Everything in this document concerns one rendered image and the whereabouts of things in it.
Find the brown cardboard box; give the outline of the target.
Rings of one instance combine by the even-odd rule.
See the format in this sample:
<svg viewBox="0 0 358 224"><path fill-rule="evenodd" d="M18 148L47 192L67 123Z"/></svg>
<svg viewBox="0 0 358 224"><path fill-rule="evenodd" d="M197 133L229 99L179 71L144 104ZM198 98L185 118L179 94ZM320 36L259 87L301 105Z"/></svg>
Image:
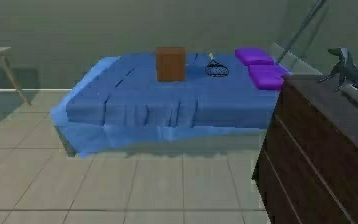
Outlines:
<svg viewBox="0 0 358 224"><path fill-rule="evenodd" d="M157 80L185 80L186 52L184 47L158 47L155 51Z"/></svg>

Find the blue bed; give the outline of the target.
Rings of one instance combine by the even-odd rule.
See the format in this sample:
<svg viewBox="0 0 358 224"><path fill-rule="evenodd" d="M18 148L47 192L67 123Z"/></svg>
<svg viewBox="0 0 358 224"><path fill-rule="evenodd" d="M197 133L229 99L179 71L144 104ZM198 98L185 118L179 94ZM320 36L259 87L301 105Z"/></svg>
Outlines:
<svg viewBox="0 0 358 224"><path fill-rule="evenodd" d="M52 121L80 156L267 128L282 76L275 76L275 86L258 85L234 55L216 59L228 68L227 76L208 76L208 56L190 53L185 81L160 82L152 53L104 57L51 109Z"/></svg>

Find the pale wooden table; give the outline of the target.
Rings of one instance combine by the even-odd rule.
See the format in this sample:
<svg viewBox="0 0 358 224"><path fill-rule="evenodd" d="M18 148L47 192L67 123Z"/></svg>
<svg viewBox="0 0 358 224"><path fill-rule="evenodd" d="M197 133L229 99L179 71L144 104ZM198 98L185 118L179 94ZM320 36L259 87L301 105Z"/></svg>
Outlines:
<svg viewBox="0 0 358 224"><path fill-rule="evenodd" d="M16 92L22 98L22 100L29 106L31 106L31 101L24 95L20 82L17 80L7 57L7 52L10 50L10 47L0 46L0 65L2 66L5 75L7 76L9 82L14 87Z"/></svg>

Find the black tennis racket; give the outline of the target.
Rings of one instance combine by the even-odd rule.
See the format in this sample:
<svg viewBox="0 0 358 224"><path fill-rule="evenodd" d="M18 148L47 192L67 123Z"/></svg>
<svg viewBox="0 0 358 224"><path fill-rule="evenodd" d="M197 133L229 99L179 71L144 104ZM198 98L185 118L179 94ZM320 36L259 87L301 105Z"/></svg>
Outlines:
<svg viewBox="0 0 358 224"><path fill-rule="evenodd" d="M211 77L226 77L229 74L229 69L217 62L212 52L210 52L208 56L210 62L205 67L206 74Z"/></svg>

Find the dark brown chest of drawers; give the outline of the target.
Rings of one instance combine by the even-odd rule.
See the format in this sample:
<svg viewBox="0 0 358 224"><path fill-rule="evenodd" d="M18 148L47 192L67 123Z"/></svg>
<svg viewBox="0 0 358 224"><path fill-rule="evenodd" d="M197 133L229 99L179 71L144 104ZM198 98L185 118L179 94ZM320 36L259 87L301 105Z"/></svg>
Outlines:
<svg viewBox="0 0 358 224"><path fill-rule="evenodd" d="M358 105L320 78L279 93L252 174L270 224L358 224Z"/></svg>

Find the purple pillow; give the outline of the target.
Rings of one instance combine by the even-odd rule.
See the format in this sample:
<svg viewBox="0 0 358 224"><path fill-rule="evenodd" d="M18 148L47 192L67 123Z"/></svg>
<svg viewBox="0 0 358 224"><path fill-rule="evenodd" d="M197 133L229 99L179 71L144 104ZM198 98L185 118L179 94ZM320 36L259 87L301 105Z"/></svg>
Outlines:
<svg viewBox="0 0 358 224"><path fill-rule="evenodd" d="M260 48L238 48L235 56L244 65L273 65L274 60L264 50Z"/></svg>
<svg viewBox="0 0 358 224"><path fill-rule="evenodd" d="M283 77L290 72L278 65L250 65L249 76L259 90L280 90L283 86Z"/></svg>

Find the dark grey dinosaur statue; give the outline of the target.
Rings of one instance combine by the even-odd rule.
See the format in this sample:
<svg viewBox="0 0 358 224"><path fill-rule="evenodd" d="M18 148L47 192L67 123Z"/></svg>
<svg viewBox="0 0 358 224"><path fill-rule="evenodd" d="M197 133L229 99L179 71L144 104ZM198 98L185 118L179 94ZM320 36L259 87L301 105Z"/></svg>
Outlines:
<svg viewBox="0 0 358 224"><path fill-rule="evenodd" d="M339 76L336 92L342 89L346 81L349 81L354 88L358 89L358 67L354 63L350 51L344 47L328 48L327 51L331 55L337 56L338 62L332 67L330 74L318 80L318 83Z"/></svg>

